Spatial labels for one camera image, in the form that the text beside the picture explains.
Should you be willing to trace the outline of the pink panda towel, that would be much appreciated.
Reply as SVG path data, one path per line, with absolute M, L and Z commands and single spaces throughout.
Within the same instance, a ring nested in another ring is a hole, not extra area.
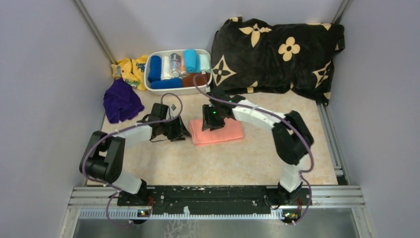
M 225 119 L 225 126 L 221 129 L 202 131 L 203 120 L 190 120 L 189 129 L 192 135 L 192 142 L 196 146 L 211 145 L 244 138 L 241 123 L 233 119 Z

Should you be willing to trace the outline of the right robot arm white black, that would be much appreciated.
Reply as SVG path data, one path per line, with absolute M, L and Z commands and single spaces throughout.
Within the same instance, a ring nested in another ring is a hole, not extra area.
M 230 97 L 219 89 L 213 89 L 205 96 L 214 108 L 214 116 L 246 122 L 271 133 L 277 155 L 286 164 L 277 196 L 284 204 L 297 200 L 303 185 L 303 174 L 314 168 L 311 151 L 314 138 L 301 115 L 296 111 L 287 114 L 270 111 L 243 96 Z

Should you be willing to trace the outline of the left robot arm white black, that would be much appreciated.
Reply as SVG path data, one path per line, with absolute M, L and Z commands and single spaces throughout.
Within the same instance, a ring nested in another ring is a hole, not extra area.
M 81 159 L 80 173 L 92 181 L 129 193 L 129 199 L 136 205 L 145 204 L 149 198 L 147 183 L 123 169 L 124 153 L 128 148 L 160 135 L 171 142 L 191 137 L 181 116 L 174 110 L 174 105 L 154 103 L 150 114 L 133 126 L 113 133 L 95 131 Z

